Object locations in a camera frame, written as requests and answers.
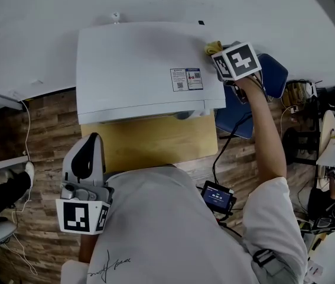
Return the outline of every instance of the white sneaker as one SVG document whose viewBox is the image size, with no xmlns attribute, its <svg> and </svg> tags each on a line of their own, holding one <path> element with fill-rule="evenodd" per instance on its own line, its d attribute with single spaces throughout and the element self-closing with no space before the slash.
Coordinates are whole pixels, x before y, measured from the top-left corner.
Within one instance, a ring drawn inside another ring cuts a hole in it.
<svg viewBox="0 0 335 284">
<path fill-rule="evenodd" d="M 33 179 L 35 178 L 35 167 L 33 166 L 32 162 L 27 162 L 25 165 L 25 172 L 29 175 L 31 179 L 31 187 L 33 187 Z"/>
</svg>

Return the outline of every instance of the printer label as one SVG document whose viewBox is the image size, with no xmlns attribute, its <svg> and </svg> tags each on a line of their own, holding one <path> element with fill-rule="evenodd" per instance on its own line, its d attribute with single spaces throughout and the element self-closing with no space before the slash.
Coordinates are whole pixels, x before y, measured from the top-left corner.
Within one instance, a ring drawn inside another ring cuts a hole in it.
<svg viewBox="0 0 335 284">
<path fill-rule="evenodd" d="M 203 89 L 199 68 L 170 69 L 173 91 L 197 91 Z"/>
<path fill-rule="evenodd" d="M 197 91 L 199 89 L 203 89 L 200 69 L 186 69 L 186 77 L 188 81 L 188 89 L 190 91 Z"/>
<path fill-rule="evenodd" d="M 187 91 L 186 69 L 170 69 L 170 73 L 174 92 Z"/>
</svg>

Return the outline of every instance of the shirt sleeve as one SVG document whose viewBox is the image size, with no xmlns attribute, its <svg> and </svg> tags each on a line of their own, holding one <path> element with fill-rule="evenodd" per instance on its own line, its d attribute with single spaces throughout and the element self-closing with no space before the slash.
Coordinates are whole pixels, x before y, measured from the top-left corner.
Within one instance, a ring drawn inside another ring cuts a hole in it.
<svg viewBox="0 0 335 284">
<path fill-rule="evenodd" d="M 267 181 L 250 194 L 243 210 L 243 226 L 247 243 L 289 258 L 288 261 L 294 262 L 297 276 L 304 278 L 307 249 L 284 177 Z"/>
</svg>

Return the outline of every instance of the white printer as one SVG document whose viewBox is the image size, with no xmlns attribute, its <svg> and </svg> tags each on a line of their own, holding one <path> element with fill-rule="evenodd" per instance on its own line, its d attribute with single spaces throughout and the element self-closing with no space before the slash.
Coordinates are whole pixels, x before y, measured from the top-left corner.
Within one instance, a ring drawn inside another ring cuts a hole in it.
<svg viewBox="0 0 335 284">
<path fill-rule="evenodd" d="M 81 30 L 76 73 L 79 123 L 187 111 L 194 117 L 224 108 L 223 84 L 204 53 L 213 40 L 205 25 L 174 22 Z"/>
</svg>

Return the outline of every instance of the white wall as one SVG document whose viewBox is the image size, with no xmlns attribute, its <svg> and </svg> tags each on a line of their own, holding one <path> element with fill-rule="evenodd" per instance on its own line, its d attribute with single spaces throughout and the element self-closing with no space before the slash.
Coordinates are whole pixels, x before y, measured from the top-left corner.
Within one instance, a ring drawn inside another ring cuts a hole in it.
<svg viewBox="0 0 335 284">
<path fill-rule="evenodd" d="M 252 41 L 291 78 L 335 81 L 335 26 L 316 0 L 0 0 L 0 94 L 74 86 L 78 30 L 111 23 L 114 11 L 127 21 L 204 20 L 224 43 Z"/>
</svg>

